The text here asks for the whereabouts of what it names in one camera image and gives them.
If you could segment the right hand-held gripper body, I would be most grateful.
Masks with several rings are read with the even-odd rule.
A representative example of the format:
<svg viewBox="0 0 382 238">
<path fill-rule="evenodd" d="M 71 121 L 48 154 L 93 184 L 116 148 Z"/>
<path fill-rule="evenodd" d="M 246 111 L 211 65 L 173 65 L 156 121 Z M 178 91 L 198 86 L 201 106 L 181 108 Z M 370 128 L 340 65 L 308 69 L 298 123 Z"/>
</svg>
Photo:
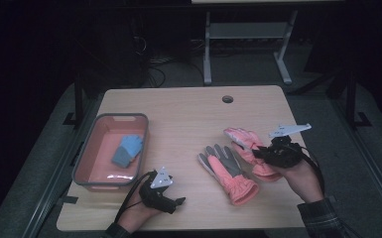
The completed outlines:
<svg viewBox="0 0 382 238">
<path fill-rule="evenodd" d="M 310 130 L 310 124 L 279 125 L 269 134 L 272 139 L 269 147 L 261 147 L 261 158 L 269 165 L 278 168 L 291 168 L 305 158 L 302 147 L 293 143 L 291 135 Z"/>
</svg>

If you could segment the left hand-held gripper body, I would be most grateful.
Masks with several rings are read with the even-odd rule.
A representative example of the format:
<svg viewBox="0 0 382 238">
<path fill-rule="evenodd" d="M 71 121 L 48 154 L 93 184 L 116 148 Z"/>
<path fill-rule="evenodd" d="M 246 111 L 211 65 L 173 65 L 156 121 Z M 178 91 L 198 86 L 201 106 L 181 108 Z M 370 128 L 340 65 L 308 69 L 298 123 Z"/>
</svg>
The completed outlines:
<svg viewBox="0 0 382 238">
<path fill-rule="evenodd" d="M 150 208 L 173 214 L 177 202 L 164 196 L 164 191 L 173 184 L 165 167 L 149 172 L 148 179 L 141 185 L 139 194 L 142 202 Z"/>
</svg>

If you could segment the pink ski glove with cord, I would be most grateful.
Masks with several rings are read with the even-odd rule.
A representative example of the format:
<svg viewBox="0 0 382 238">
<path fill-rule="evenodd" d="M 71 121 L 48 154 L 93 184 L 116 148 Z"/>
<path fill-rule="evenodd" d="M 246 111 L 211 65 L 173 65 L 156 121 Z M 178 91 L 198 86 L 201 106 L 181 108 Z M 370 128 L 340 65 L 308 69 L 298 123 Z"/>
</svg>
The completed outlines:
<svg viewBox="0 0 382 238">
<path fill-rule="evenodd" d="M 252 174 L 257 179 L 272 182 L 282 177 L 272 170 L 263 159 L 255 157 L 255 152 L 263 147 L 263 143 L 255 132 L 242 128 L 227 128 L 223 133 L 231 140 L 231 146 L 240 158 L 253 166 Z"/>
</svg>

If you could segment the pink ski glove grey palm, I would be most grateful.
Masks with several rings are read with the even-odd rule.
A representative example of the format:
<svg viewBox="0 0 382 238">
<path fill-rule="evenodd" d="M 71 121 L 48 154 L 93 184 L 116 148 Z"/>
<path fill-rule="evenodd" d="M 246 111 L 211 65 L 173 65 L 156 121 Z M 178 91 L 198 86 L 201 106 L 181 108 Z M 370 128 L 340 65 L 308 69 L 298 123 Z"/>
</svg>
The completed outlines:
<svg viewBox="0 0 382 238">
<path fill-rule="evenodd" d="M 218 181 L 233 205 L 243 205 L 259 192 L 258 184 L 247 178 L 228 147 L 206 146 L 198 161 Z"/>
</svg>

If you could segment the blue knit glove dark dots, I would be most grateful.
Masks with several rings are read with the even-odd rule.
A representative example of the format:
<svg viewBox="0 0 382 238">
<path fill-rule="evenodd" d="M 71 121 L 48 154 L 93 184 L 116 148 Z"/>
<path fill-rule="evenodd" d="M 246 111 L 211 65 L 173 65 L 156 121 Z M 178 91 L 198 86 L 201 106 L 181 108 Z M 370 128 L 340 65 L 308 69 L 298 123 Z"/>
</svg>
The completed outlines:
<svg viewBox="0 0 382 238">
<path fill-rule="evenodd" d="M 141 142 L 143 147 L 143 141 L 138 135 L 126 135 L 124 136 L 119 146 L 117 147 L 111 162 L 118 167 L 127 168 L 133 161 L 127 151 L 127 146 L 133 142 Z"/>
</svg>

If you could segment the pink basket with grey rim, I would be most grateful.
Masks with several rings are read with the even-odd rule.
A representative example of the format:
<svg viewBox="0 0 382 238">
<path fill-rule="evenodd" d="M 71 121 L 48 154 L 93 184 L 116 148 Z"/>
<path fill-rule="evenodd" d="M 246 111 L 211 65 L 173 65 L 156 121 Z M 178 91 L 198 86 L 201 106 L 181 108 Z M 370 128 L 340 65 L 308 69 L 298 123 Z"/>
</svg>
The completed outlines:
<svg viewBox="0 0 382 238">
<path fill-rule="evenodd" d="M 113 190 L 133 183 L 141 172 L 149 120 L 142 113 L 104 113 L 93 121 L 78 156 L 72 180 L 88 190 Z M 138 135 L 143 141 L 140 154 L 127 168 L 111 162 L 126 135 Z"/>
</svg>

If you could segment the person's right hand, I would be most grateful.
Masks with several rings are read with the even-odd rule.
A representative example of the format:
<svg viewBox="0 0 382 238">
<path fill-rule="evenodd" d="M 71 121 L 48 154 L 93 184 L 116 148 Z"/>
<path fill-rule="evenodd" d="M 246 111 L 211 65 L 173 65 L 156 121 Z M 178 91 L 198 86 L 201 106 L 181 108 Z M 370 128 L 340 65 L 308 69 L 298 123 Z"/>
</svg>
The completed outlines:
<svg viewBox="0 0 382 238">
<path fill-rule="evenodd" d="M 307 162 L 301 161 L 288 169 L 273 167 L 273 170 L 287 180 L 290 188 L 305 203 L 313 203 L 324 199 L 314 169 Z"/>
</svg>

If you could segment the person's left hand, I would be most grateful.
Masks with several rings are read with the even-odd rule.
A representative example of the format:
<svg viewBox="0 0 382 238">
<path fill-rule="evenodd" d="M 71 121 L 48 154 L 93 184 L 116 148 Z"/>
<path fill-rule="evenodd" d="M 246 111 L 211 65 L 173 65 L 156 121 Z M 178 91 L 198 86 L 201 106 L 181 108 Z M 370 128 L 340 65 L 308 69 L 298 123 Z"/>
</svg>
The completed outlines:
<svg viewBox="0 0 382 238">
<path fill-rule="evenodd" d="M 143 204 L 140 195 L 137 194 L 130 198 L 127 209 L 120 215 L 117 224 L 129 233 L 134 233 L 148 220 L 160 213 L 160 210 Z"/>
</svg>

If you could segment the white metal stand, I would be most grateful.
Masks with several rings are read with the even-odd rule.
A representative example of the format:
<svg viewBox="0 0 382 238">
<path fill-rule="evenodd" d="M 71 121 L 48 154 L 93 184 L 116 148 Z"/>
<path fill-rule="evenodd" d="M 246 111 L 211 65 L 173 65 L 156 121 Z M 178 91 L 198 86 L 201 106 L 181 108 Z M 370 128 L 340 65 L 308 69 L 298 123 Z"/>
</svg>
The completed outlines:
<svg viewBox="0 0 382 238">
<path fill-rule="evenodd" d="M 205 16 L 204 28 L 204 54 L 202 58 L 203 84 L 212 84 L 210 41 L 211 40 L 281 40 L 281 47 L 274 52 L 274 60 L 282 80 L 285 84 L 293 81 L 287 70 L 284 56 L 293 33 L 298 11 L 293 11 L 287 22 L 271 23 L 213 23 L 210 21 L 210 13 Z"/>
</svg>

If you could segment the aluminium rail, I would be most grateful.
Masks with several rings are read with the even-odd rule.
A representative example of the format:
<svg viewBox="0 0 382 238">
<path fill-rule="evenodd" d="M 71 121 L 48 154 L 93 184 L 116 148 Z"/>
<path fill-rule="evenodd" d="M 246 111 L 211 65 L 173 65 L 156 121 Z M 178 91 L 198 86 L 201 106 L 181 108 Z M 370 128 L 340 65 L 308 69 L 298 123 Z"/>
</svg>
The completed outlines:
<svg viewBox="0 0 382 238">
<path fill-rule="evenodd" d="M 24 165 L 25 198 L 32 204 L 22 238 L 37 238 L 58 200 L 71 184 L 73 164 L 80 152 L 101 98 L 83 100 L 84 118 L 79 125 L 65 122 L 73 114 L 75 103 L 64 97 L 58 103 L 43 133 Z"/>
<path fill-rule="evenodd" d="M 367 148 L 363 138 L 358 132 L 358 129 L 355 126 L 352 126 L 348 120 L 345 118 L 344 108 L 340 105 L 339 102 L 332 100 L 331 101 L 332 108 L 337 114 L 341 124 L 344 127 L 344 130 L 348 133 L 350 139 L 355 145 L 357 151 L 359 152 L 363 163 L 365 164 L 367 170 L 369 171 L 373 182 L 377 190 L 379 191 L 382 197 L 382 171 L 376 164 L 374 157 L 370 150 Z"/>
</svg>

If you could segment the black frame post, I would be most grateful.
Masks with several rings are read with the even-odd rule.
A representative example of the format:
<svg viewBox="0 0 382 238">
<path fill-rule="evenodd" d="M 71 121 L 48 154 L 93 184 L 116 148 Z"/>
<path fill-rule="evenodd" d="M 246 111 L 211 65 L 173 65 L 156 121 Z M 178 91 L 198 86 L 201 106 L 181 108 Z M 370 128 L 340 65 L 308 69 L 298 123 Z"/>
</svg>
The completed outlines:
<svg viewBox="0 0 382 238">
<path fill-rule="evenodd" d="M 64 125 L 72 125 L 77 129 L 81 125 L 83 119 L 82 81 L 78 72 L 74 75 L 73 89 L 74 111 L 66 114 Z"/>
<path fill-rule="evenodd" d="M 356 110 L 356 85 L 356 74 L 353 70 L 349 70 L 346 81 L 345 119 L 353 130 L 371 126 L 366 114 Z"/>
</svg>

